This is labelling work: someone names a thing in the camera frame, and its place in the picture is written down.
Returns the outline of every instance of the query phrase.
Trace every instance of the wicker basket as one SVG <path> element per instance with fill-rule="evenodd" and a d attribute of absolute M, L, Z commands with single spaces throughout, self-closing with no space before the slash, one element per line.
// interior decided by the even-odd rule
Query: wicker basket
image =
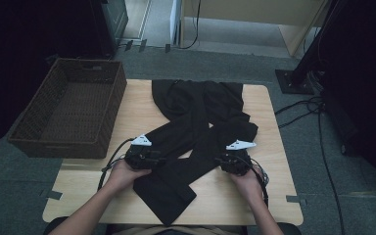
<path fill-rule="evenodd" d="M 8 141 L 32 158 L 103 159 L 126 84 L 121 62 L 58 59 Z"/>

